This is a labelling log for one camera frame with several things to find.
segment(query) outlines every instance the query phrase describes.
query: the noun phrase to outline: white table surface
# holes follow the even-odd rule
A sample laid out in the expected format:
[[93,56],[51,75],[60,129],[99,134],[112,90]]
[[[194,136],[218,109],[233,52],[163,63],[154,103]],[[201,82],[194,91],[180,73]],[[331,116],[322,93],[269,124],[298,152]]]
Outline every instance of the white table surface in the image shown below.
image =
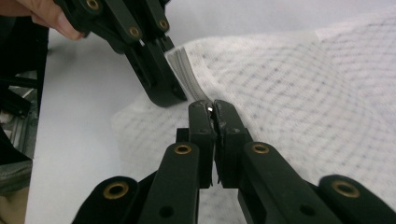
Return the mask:
[[[385,0],[173,0],[175,45],[211,35],[312,30],[393,5]],[[90,35],[51,31],[26,223],[71,223],[101,181],[120,174],[110,118],[143,91],[123,55]]]

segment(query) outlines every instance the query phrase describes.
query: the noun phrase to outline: grid pattern fabric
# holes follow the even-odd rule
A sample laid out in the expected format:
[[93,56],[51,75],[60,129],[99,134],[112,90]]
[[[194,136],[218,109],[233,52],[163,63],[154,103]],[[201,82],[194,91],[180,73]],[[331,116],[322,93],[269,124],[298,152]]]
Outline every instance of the grid pattern fabric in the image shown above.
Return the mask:
[[[253,139],[302,178],[346,175],[396,209],[396,7],[313,32],[181,48],[205,95],[234,104]],[[162,109],[141,96],[113,118],[126,175],[158,168],[176,128],[188,127],[187,105]],[[202,190],[199,219],[244,223],[238,206],[234,190]]]

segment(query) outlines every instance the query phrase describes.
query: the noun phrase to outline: human finger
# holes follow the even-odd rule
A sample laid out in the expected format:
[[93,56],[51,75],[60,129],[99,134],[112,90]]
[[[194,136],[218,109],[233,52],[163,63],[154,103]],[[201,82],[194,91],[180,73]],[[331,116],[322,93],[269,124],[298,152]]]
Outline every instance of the human finger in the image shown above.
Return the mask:
[[37,15],[49,27],[59,31],[62,35],[70,39],[80,39],[83,34],[76,31],[61,8],[57,6],[53,0],[17,0],[22,5],[30,9],[33,14]]
[[32,14],[32,21],[35,23],[35,24],[39,24],[39,25],[42,25],[42,26],[47,26],[47,27],[49,27],[49,28],[53,28],[53,27],[50,27],[50,25],[46,22],[46,21],[44,21],[43,19],[41,19],[41,18],[39,18],[36,14]]
[[30,10],[15,0],[0,0],[0,15],[7,17],[30,16]]

